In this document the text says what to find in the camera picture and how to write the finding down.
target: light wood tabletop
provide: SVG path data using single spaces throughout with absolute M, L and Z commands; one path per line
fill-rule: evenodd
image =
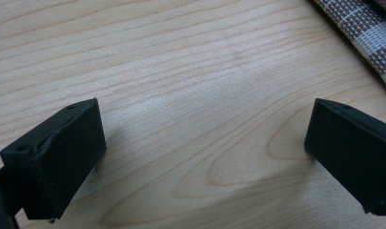
M 312 1 L 0 0 L 0 150 L 94 97 L 108 151 L 22 228 L 386 228 L 304 151 L 317 97 L 386 122 Z

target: black object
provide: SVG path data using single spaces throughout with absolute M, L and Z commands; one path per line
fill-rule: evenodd
M 61 110 L 0 152 L 0 214 L 61 218 L 105 150 L 97 99 Z
M 317 99 L 305 149 L 362 205 L 386 216 L 386 124 L 350 106 Z

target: wood grain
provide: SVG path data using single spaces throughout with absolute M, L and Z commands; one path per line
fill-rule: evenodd
M 309 1 L 0 0 L 0 150 L 93 97 L 109 150 L 60 220 L 23 228 L 386 228 L 304 152 L 317 97 L 386 122 Z

